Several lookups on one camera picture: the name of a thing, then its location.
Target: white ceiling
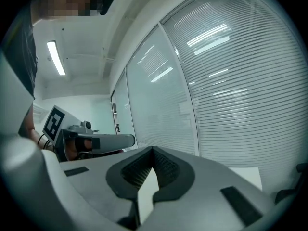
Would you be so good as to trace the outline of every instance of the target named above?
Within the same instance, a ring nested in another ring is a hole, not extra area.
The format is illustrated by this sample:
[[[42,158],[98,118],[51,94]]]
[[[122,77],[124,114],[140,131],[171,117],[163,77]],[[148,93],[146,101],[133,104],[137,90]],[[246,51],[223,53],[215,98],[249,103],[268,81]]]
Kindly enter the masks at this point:
[[[38,74],[45,86],[73,86],[82,77],[88,82],[91,78],[95,83],[106,81],[122,38],[148,1],[115,0],[104,16],[74,16],[36,24]],[[57,43],[65,76],[58,74],[50,58],[47,42],[51,40]]]

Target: door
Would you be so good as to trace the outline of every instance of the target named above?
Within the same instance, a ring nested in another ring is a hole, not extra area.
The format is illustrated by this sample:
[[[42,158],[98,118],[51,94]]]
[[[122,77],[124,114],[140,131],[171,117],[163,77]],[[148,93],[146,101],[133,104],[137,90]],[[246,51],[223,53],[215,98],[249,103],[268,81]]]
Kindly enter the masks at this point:
[[[119,124],[119,131],[121,134],[132,134],[135,135],[133,120],[130,112],[126,72],[122,73],[119,81],[115,86],[115,94],[112,97],[115,101],[116,110],[114,112],[117,117],[117,122]],[[134,146],[127,148],[126,150],[132,150],[138,148],[137,142]]]

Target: person's arm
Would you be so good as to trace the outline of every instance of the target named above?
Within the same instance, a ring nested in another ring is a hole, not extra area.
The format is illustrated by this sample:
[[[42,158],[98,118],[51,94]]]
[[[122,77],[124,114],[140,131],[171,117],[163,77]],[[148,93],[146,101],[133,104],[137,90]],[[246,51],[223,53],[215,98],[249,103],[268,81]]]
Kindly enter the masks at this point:
[[[38,141],[39,141],[39,138],[40,138],[40,134],[35,130],[35,127],[34,127],[33,104],[31,105],[29,112],[25,117],[25,126],[26,126],[26,129],[27,129],[29,138],[37,144]],[[40,149],[44,148],[46,141],[47,140],[45,138],[40,139],[39,144],[38,144]],[[52,146],[49,146],[47,149],[52,151]]]
[[[40,134],[35,130],[34,122],[33,122],[33,104],[31,105],[28,114],[25,117],[25,126],[28,133],[28,137],[34,141],[36,144],[39,141]],[[44,145],[46,143],[46,139],[43,137],[39,141],[39,148],[44,149]],[[92,141],[91,140],[84,140],[85,148],[91,150],[92,148]],[[53,151],[53,145],[50,144],[47,148],[49,151]],[[66,154],[70,160],[74,160],[77,157],[77,150],[75,148],[75,141],[70,140],[66,142]]]

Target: person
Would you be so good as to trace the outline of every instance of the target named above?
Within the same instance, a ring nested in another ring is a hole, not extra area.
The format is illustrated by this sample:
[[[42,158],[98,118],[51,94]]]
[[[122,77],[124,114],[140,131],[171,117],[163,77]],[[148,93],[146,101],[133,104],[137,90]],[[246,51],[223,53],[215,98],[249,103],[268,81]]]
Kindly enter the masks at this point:
[[[40,20],[91,15],[92,11],[99,10],[101,6],[102,0],[32,0],[17,16],[4,38],[2,48],[13,71],[33,97],[38,64],[33,26]],[[19,134],[30,138],[43,149],[46,140],[43,138],[39,140],[40,134],[35,130],[33,104],[24,118]],[[84,140],[84,146],[87,150],[91,150],[91,140]],[[67,141],[66,148],[69,160],[76,159],[77,150],[74,141]]]

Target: black strip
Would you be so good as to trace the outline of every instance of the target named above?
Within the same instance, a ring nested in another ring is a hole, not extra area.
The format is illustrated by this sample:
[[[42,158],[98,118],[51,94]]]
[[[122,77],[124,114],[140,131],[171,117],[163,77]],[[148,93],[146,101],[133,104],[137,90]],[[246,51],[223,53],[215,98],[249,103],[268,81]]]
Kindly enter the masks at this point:
[[[101,150],[101,140],[100,138],[92,138],[92,149],[99,149]]]
[[[66,176],[69,177],[69,176],[81,174],[81,173],[86,172],[88,170],[89,169],[86,168],[86,167],[78,167],[78,168],[66,170],[66,171],[64,171],[64,173],[66,174]]]
[[[130,199],[132,201],[137,201],[138,197],[138,188],[136,188],[135,184],[132,184],[132,181],[128,182],[128,175],[125,172],[122,172],[122,170],[125,168],[125,166],[130,165],[131,163],[134,163],[135,160],[143,156],[144,154],[147,154],[152,148],[147,147],[143,149],[141,152],[126,158],[116,164],[113,164],[106,173],[106,181],[110,188],[114,191],[114,193],[120,197],[125,199]],[[141,174],[143,170],[138,169],[135,170],[135,172],[139,172]]]
[[[102,3],[103,3],[103,6],[102,6],[102,9],[100,11],[100,15],[105,15],[107,14],[112,2],[114,0],[102,0]]]
[[[153,195],[153,203],[177,200],[191,188],[195,174],[186,161],[155,146],[152,163],[159,185],[159,191]]]
[[[261,213],[235,187],[227,187],[220,191],[245,226],[253,224],[262,217]]]

